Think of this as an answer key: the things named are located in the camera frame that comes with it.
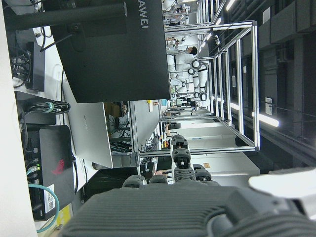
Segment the silver laptop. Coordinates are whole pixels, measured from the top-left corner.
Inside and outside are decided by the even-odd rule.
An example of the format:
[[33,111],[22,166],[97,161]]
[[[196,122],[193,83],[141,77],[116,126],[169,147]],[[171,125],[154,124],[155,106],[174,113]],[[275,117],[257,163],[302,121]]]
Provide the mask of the silver laptop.
[[103,103],[78,104],[69,83],[63,83],[65,101],[70,105],[68,113],[76,155],[79,158],[113,168]]

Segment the teal cable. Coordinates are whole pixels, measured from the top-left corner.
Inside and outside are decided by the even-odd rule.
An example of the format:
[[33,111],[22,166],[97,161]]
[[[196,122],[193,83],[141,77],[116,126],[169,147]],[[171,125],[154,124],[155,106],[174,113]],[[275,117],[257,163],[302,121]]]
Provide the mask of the teal cable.
[[29,188],[37,188],[37,189],[43,189],[43,190],[46,190],[48,191],[50,194],[52,194],[52,196],[55,198],[55,201],[56,201],[56,214],[54,216],[54,219],[49,223],[48,226],[40,229],[40,230],[36,230],[37,233],[41,233],[41,232],[44,232],[46,230],[48,230],[54,223],[55,221],[57,220],[57,217],[58,217],[58,214],[59,214],[59,200],[58,200],[58,197],[56,196],[56,194],[50,190],[49,188],[43,186],[43,185],[39,185],[39,184],[29,184]]
[[32,171],[32,170],[28,170],[27,172],[26,172],[26,175],[29,175],[30,173],[32,173],[32,172],[34,172],[34,171]]

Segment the monitor back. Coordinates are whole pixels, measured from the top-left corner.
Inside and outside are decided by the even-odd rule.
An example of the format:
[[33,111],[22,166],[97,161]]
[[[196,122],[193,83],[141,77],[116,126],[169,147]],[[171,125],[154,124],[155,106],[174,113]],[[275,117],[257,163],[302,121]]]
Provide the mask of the monitor back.
[[[73,1],[67,6],[115,2]],[[64,8],[62,2],[45,2],[45,9]],[[125,2],[127,17],[80,22],[74,36],[56,45],[78,103],[170,97],[161,1]],[[69,34],[72,26],[52,26],[54,39]]]

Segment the sticker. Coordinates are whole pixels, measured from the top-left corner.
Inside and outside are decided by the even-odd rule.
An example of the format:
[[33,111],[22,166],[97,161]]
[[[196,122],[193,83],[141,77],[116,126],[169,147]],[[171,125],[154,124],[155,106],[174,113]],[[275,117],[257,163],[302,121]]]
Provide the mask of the sticker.
[[[54,184],[48,186],[47,188],[55,192]],[[45,213],[48,213],[50,210],[52,210],[56,206],[55,198],[53,197],[53,195],[45,190],[44,190],[44,202],[45,202]]]

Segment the metal profile beam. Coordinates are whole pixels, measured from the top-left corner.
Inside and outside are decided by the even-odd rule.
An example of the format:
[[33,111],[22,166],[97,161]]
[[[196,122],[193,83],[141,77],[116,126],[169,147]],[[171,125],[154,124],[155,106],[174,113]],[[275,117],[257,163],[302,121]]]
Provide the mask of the metal profile beam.
[[215,16],[214,16],[214,18],[213,18],[212,24],[215,24],[215,23],[216,23],[217,18],[218,18],[218,16],[219,16],[219,14],[221,13],[221,11],[222,11],[224,5],[225,5],[225,2],[222,1],[221,4],[219,5],[219,8],[216,10],[216,13],[215,13]]
[[227,127],[230,131],[232,131],[237,137],[239,137],[242,141],[244,141],[247,145],[249,146],[254,146],[254,142],[251,141],[248,137],[246,137],[245,135],[241,135],[235,128],[228,126],[228,124],[226,124],[223,121],[220,121],[225,127]]
[[214,0],[210,1],[210,11],[211,11],[211,22],[214,19]]
[[240,40],[236,41],[236,62],[237,62],[237,96],[238,96],[238,127],[239,133],[244,134],[243,131],[243,104],[242,104],[242,73],[241,73],[241,45]]
[[252,88],[253,88],[253,137],[256,147],[260,147],[260,131],[259,131],[259,74],[258,74],[258,38],[257,26],[252,27]]
[[215,115],[219,117],[219,109],[218,109],[218,91],[217,91],[217,69],[216,69],[216,58],[213,59],[213,74],[214,74],[214,92],[215,92]]
[[209,13],[208,13],[208,0],[205,0],[205,6],[206,6],[206,22],[209,22]]
[[219,96],[221,105],[221,118],[224,119],[224,98],[223,98],[223,75],[222,75],[222,54],[217,58],[218,61],[218,81],[219,81]]
[[132,134],[132,148],[133,152],[138,152],[138,138],[137,138],[137,126],[136,126],[136,114],[135,114],[135,102],[128,102],[128,109],[130,114],[130,127]]
[[213,25],[211,23],[198,23],[198,24],[189,24],[182,26],[170,26],[164,29],[166,36],[174,35],[193,35],[196,32],[205,32],[205,34],[211,30],[221,31],[221,30],[234,30],[242,28],[251,28],[253,22],[239,22],[231,24],[222,24],[222,25]]
[[189,120],[209,120],[209,119],[218,119],[217,117],[215,116],[210,116],[210,115],[207,115],[207,116],[199,116],[199,117],[194,117],[194,116],[191,116],[189,118],[170,118],[170,117],[167,117],[168,119],[164,119],[166,117],[162,117],[160,121],[170,121],[170,122],[178,122],[178,121],[189,121]]
[[226,103],[227,103],[227,119],[228,125],[232,126],[232,108],[231,108],[231,76],[230,76],[230,65],[229,65],[229,52],[225,52],[225,68],[226,68]]
[[211,113],[214,114],[214,103],[213,103],[213,77],[212,77],[212,63],[208,62],[208,96],[211,101]]
[[[204,155],[212,153],[234,153],[234,152],[252,152],[255,151],[255,147],[222,147],[222,148],[209,148],[209,149],[192,149],[191,155]],[[140,153],[140,157],[164,157],[170,156],[170,150],[161,150],[154,152]]]

